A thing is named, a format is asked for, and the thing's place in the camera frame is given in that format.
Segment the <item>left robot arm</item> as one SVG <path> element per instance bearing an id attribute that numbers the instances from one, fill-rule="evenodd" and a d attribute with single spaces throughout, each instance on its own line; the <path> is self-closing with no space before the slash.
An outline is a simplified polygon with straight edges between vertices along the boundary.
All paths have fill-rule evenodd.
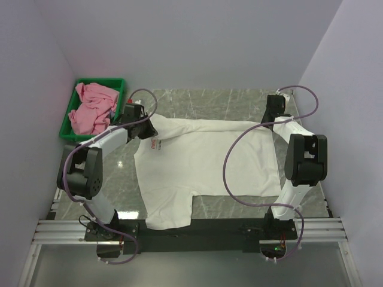
<path id="1" fill-rule="evenodd" d="M 117 121 L 105 131 L 82 143 L 65 145 L 57 174 L 57 187 L 68 197 L 83 204 L 91 220 L 99 224 L 98 233 L 105 240 L 115 239 L 120 232 L 117 211 L 101 192 L 103 159 L 132 139 L 157 135 L 151 115 L 138 103 L 127 103 Z"/>

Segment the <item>white t-shirt with red print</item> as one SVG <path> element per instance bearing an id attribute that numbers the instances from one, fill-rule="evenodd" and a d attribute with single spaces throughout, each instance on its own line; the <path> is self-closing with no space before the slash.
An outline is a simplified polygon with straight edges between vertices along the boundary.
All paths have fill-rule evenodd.
<path id="1" fill-rule="evenodd" d="M 248 121 L 154 115 L 158 135 L 135 153 L 147 227 L 190 225 L 195 196 L 274 197 L 281 192 L 272 133 Z"/>

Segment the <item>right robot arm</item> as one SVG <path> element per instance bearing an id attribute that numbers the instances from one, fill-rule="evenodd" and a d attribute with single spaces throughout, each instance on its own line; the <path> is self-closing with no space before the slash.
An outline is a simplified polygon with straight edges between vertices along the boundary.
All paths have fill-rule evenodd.
<path id="1" fill-rule="evenodd" d="M 327 138 L 303 128 L 285 113 L 287 98 L 272 94 L 267 97 L 262 123 L 288 144 L 284 163 L 285 184 L 275 204 L 264 217 L 263 233 L 271 239 L 288 230 L 292 219 L 301 211 L 301 202 L 327 176 Z"/>

